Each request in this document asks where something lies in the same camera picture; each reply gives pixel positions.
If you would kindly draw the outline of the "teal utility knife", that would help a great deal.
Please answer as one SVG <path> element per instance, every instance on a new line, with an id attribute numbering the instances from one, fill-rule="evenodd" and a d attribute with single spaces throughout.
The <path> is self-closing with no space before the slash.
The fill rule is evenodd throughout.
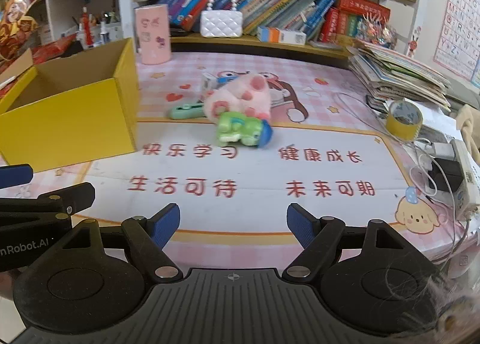
<path id="1" fill-rule="evenodd" d="M 168 112 L 172 120 L 186 120 L 205 117 L 202 103 L 184 103 Z"/>

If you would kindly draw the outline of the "green dinosaur toy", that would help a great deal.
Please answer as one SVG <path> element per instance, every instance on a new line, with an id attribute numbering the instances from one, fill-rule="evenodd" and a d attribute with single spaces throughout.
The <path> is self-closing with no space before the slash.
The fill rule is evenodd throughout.
<path id="1" fill-rule="evenodd" d="M 262 148 L 271 141 L 272 134 L 267 120 L 247 117 L 241 112 L 223 112 L 216 125 L 216 139 L 220 146 L 240 142 L 247 147 Z"/>

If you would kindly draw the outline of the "pink pig plush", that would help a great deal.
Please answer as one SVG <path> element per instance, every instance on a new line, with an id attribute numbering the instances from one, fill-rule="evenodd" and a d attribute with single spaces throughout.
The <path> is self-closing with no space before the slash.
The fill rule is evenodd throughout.
<path id="1" fill-rule="evenodd" d="M 270 121 L 271 103 L 267 79 L 249 73 L 209 91 L 203 101 L 203 112 L 214 123 L 223 112 L 240 112 L 247 117 Z"/>

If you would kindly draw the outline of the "brown cardboard sheet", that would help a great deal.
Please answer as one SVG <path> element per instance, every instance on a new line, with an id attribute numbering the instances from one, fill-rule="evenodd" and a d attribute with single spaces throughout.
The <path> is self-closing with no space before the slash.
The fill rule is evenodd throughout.
<path id="1" fill-rule="evenodd" d="M 9 66 L 0 74 L 0 89 L 2 90 L 7 85 L 13 83 L 16 78 L 19 78 L 25 71 L 33 66 L 32 51 L 28 48 L 21 56 L 16 58 Z"/>

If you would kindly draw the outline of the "red decorative paper sheets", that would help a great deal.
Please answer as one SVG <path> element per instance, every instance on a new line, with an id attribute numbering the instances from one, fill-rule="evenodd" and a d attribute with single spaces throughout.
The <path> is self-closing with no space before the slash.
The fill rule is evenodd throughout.
<path id="1" fill-rule="evenodd" d="M 72 35 L 60 38 L 59 40 L 54 41 L 52 43 L 34 47 L 33 49 L 31 49 L 31 51 L 32 51 L 33 65 L 36 65 L 36 64 L 41 64 L 41 63 L 53 60 L 55 58 L 72 56 L 78 52 L 83 51 L 83 47 L 81 46 L 80 41 L 77 39 L 77 36 L 75 34 L 72 34 Z M 14 60 L 1 63 L 1 72 L 5 70 L 9 66 L 9 64 L 11 64 Z M 16 80 L 14 80 L 13 83 L 7 85 L 5 88 L 3 88 L 0 91 L 1 98 L 4 98 L 7 95 L 7 93 L 10 91 L 10 89 L 12 89 L 12 87 L 16 85 L 16 82 L 18 81 L 18 79 L 19 78 L 16 78 Z"/>

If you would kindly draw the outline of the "pink checkered tablecloth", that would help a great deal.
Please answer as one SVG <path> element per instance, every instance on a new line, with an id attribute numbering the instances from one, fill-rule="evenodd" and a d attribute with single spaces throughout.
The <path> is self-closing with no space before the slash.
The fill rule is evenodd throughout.
<path id="1" fill-rule="evenodd" d="M 385 220 L 435 261 L 477 242 L 476 226 L 456 219 L 450 199 L 423 194 L 413 151 L 381 131 L 351 72 L 223 53 L 176 53 L 158 65 L 135 59 L 136 151 L 34 171 L 30 183 L 3 189 L 2 196 L 31 199 L 87 181 L 95 200 L 82 216 L 108 224 L 151 217 L 176 203 L 180 225 L 166 251 L 189 267 L 285 268 L 300 250 L 286 222 L 292 203 L 348 226 Z M 199 98 L 202 73 L 221 70 L 291 83 L 308 118 L 293 122 L 285 107 L 277 108 L 271 141 L 252 148 L 220 146 L 208 119 L 166 117 L 168 109 Z"/>

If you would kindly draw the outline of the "red gold fortune poster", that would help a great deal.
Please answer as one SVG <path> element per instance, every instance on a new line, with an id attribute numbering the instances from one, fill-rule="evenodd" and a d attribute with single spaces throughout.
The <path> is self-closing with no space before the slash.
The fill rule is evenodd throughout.
<path id="1" fill-rule="evenodd" d="M 1 20 L 1 62 L 14 59 L 37 22 L 28 15 L 37 0 L 7 0 Z"/>

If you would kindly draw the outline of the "yellow tape roll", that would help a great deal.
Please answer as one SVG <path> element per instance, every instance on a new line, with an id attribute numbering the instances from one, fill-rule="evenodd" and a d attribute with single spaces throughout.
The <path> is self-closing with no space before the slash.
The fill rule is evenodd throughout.
<path id="1" fill-rule="evenodd" d="M 385 128 L 397 139 L 414 141 L 423 125 L 422 111 L 407 100 L 396 100 L 389 106 Z"/>

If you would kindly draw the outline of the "white power strip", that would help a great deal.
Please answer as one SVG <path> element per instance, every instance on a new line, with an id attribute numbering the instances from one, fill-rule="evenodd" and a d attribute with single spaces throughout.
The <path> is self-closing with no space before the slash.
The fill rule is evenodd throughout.
<path id="1" fill-rule="evenodd" d="M 454 193 L 456 219 L 467 221 L 476 216 L 479 211 L 479 185 L 465 143 L 452 139 L 451 145 L 461 170 L 461 183 Z"/>

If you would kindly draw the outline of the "stack of paper books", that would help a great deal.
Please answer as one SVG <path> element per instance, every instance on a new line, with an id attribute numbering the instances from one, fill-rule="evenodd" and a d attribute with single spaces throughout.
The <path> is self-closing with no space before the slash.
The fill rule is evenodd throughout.
<path id="1" fill-rule="evenodd" d="M 394 50 L 357 41 L 347 50 L 350 70 L 364 84 L 375 100 L 403 98 L 430 102 L 445 112 L 451 110 L 447 100 L 449 80 L 429 66 Z"/>

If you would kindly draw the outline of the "white storage shelf unit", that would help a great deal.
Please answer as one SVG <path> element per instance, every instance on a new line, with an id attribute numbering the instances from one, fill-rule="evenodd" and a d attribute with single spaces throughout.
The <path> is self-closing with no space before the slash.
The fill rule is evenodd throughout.
<path id="1" fill-rule="evenodd" d="M 36 43 L 45 45 L 76 34 L 82 24 L 84 10 L 95 20 L 90 26 L 95 43 L 101 41 L 102 21 L 106 22 L 106 31 L 111 41 L 123 38 L 119 0 L 36 0 L 28 11 L 28 15 L 38 24 Z"/>

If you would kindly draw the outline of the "orange white medicine box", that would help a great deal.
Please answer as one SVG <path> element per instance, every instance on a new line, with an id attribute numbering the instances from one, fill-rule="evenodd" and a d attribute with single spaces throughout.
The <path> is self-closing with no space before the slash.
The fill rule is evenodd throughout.
<path id="1" fill-rule="evenodd" d="M 306 44 L 306 37 L 306 34 L 302 31 L 265 26 L 259 26 L 257 28 L 257 39 L 263 43 L 304 46 Z"/>

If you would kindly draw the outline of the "pink cylindrical canister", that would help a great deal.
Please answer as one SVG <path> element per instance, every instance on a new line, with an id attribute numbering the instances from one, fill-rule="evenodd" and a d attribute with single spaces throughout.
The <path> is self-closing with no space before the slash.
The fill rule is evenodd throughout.
<path id="1" fill-rule="evenodd" d="M 171 60 L 171 43 L 166 4 L 143 6 L 135 10 L 136 34 L 143 64 L 163 64 Z"/>

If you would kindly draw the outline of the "white quilted mini handbag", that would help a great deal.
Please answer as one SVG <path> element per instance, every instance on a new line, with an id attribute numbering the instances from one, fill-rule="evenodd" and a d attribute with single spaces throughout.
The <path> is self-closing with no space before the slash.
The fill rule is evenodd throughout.
<path id="1" fill-rule="evenodd" d="M 230 10 L 215 10 L 217 0 L 208 0 L 200 17 L 200 34 L 204 38 L 239 38 L 242 36 L 243 14 L 237 0 L 230 0 Z"/>

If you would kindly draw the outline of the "alphabet wall chart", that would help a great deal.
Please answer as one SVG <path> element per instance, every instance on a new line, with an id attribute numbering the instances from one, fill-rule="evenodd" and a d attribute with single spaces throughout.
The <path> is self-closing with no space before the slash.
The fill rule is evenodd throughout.
<path id="1" fill-rule="evenodd" d="M 433 60 L 479 86 L 479 0 L 447 0 Z"/>

